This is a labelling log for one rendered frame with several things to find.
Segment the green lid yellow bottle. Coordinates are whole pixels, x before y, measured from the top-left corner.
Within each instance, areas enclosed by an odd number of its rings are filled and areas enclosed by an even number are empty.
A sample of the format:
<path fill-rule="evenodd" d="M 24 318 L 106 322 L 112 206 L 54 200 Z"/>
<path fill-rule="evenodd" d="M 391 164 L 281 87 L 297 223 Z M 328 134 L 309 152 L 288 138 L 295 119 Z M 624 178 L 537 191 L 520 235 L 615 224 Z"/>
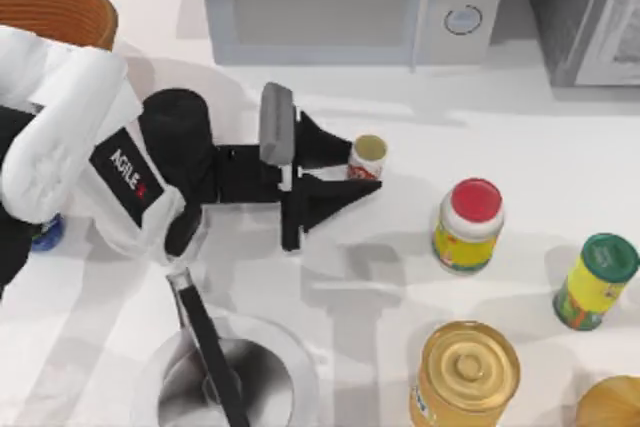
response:
<path fill-rule="evenodd" d="M 624 237 L 591 235 L 554 295 L 556 316 L 573 330 L 595 330 L 639 269 L 640 254 Z"/>

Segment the microwave knob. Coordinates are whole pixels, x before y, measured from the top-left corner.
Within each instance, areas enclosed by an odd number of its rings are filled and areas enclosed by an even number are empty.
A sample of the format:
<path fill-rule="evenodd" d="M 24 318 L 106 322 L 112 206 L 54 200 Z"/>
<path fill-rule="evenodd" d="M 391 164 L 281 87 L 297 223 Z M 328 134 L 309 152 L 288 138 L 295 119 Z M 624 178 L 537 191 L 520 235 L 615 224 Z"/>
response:
<path fill-rule="evenodd" d="M 444 27 L 455 36 L 465 36 L 475 32 L 483 22 L 481 10 L 472 5 L 450 10 L 444 18 Z"/>

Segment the large golden can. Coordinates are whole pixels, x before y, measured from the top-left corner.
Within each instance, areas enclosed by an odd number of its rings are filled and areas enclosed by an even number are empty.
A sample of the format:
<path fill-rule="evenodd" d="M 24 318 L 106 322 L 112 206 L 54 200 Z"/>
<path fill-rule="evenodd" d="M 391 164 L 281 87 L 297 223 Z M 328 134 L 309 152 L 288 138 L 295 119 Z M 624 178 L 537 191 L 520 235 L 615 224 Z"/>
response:
<path fill-rule="evenodd" d="M 409 394 L 411 427 L 500 427 L 520 384 L 508 339 L 478 321 L 453 321 L 426 340 Z"/>

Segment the black handled utensil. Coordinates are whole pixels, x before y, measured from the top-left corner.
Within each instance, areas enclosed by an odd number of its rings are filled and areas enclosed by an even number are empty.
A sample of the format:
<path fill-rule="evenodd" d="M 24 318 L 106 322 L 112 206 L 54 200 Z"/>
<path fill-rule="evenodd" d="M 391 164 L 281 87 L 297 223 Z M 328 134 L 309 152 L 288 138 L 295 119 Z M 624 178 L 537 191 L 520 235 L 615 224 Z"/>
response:
<path fill-rule="evenodd" d="M 170 273 L 167 280 L 178 304 L 182 306 L 181 322 L 188 323 L 191 327 L 207 379 L 217 395 L 229 427 L 250 427 L 234 372 L 225 358 L 218 332 L 193 283 L 189 269 Z"/>

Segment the white bowl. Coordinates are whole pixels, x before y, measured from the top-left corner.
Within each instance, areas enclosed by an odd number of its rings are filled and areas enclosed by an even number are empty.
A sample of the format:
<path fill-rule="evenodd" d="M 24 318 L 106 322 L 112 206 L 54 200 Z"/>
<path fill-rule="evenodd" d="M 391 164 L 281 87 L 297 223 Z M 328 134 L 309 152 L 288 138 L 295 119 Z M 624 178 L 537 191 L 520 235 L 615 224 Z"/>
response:
<path fill-rule="evenodd" d="M 313 359 L 286 328 L 239 314 L 214 318 L 235 372 L 250 427 L 317 427 L 319 381 Z M 169 337 L 145 364 L 134 391 L 130 427 L 230 427 L 205 385 L 191 333 Z"/>

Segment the grey cabinet with dark inside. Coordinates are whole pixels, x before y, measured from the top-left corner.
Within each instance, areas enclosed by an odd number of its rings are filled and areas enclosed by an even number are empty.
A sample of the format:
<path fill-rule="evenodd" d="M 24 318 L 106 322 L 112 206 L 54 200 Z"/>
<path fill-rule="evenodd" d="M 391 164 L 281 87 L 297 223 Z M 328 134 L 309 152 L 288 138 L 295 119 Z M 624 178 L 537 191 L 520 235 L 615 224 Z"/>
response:
<path fill-rule="evenodd" d="M 557 87 L 640 87 L 640 0 L 529 0 Z"/>

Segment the pale grey rounded box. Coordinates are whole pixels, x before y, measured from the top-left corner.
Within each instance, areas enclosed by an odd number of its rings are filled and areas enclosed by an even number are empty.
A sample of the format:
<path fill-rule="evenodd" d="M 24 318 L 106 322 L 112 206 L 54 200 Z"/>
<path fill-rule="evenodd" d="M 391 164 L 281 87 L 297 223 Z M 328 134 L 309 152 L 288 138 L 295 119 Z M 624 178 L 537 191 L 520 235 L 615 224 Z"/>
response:
<path fill-rule="evenodd" d="M 261 94 L 259 116 L 260 159 L 273 166 L 292 163 L 295 147 L 296 108 L 293 92 L 268 82 Z"/>

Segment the red lid yellow jar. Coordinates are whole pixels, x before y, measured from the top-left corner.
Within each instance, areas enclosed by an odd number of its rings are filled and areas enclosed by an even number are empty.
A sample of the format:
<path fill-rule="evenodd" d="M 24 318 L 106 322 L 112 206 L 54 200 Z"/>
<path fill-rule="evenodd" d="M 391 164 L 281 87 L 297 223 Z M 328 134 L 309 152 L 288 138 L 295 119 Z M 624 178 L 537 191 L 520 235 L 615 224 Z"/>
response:
<path fill-rule="evenodd" d="M 453 272 L 479 272 L 491 261 L 504 222 L 500 190 L 484 178 L 463 179 L 440 203 L 431 240 L 434 254 Z"/>

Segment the orange wicker basket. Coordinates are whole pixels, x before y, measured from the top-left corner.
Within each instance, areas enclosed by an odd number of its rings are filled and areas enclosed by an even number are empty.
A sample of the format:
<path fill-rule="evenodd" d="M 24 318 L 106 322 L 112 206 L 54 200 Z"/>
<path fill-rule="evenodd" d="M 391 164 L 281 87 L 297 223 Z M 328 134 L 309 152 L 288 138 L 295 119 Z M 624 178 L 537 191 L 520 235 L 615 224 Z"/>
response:
<path fill-rule="evenodd" d="M 118 13 L 110 0 L 0 0 L 0 25 L 73 45 L 111 50 Z"/>

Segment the pale microwave oven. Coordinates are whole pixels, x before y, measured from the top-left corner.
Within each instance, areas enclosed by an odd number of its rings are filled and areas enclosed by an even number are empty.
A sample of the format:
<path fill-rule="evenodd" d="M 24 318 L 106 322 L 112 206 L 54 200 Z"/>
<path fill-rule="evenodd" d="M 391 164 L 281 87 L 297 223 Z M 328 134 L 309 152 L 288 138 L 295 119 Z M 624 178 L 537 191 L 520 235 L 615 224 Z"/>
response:
<path fill-rule="evenodd" d="M 225 65 L 410 67 L 418 0 L 204 0 L 214 59 Z M 429 0 L 422 66 L 479 64 L 500 0 Z M 444 27 L 450 10 L 483 14 L 473 33 Z"/>

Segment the small red and white can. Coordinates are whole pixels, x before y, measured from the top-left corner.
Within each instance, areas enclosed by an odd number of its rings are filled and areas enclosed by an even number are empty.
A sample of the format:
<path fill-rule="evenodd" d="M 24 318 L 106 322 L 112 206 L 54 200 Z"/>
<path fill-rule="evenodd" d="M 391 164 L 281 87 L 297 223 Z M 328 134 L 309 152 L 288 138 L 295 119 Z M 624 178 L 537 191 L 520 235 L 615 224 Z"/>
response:
<path fill-rule="evenodd" d="M 373 134 L 359 136 L 351 148 L 347 178 L 379 180 L 387 153 L 387 143 L 381 137 Z"/>

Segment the yellow rounded object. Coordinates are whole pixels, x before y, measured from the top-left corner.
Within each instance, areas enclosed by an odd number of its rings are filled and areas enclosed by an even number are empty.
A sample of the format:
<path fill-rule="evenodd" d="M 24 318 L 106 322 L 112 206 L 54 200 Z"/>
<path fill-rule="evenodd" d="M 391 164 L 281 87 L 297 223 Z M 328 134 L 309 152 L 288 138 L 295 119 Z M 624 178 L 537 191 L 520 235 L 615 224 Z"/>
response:
<path fill-rule="evenodd" d="M 579 400 L 575 427 L 640 427 L 640 377 L 603 379 Z"/>

